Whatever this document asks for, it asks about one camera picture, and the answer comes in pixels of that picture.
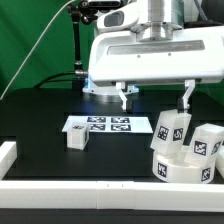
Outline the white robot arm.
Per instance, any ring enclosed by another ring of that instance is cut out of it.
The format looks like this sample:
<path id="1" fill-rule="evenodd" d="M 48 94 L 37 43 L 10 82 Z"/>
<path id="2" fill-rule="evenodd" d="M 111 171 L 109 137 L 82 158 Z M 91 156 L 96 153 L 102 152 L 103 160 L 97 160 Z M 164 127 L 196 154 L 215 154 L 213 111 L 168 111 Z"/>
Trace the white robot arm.
<path id="1" fill-rule="evenodd" d="M 139 85 L 185 85 L 182 111 L 197 83 L 224 80 L 224 25 L 184 27 L 191 0 L 133 0 L 96 22 L 83 92 L 121 101 Z"/>

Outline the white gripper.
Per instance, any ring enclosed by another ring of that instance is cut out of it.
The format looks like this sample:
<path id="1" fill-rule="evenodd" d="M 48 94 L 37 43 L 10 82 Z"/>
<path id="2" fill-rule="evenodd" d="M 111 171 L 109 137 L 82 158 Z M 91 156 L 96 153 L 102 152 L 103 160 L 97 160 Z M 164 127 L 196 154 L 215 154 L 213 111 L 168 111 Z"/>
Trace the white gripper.
<path id="1" fill-rule="evenodd" d="M 217 83 L 224 79 L 224 26 L 177 30 L 171 40 L 145 42 L 139 42 L 130 31 L 101 34 L 92 44 L 88 74 L 98 86 L 117 82 L 124 113 L 133 111 L 127 84 L 185 81 L 177 107 L 186 113 L 195 81 Z"/>

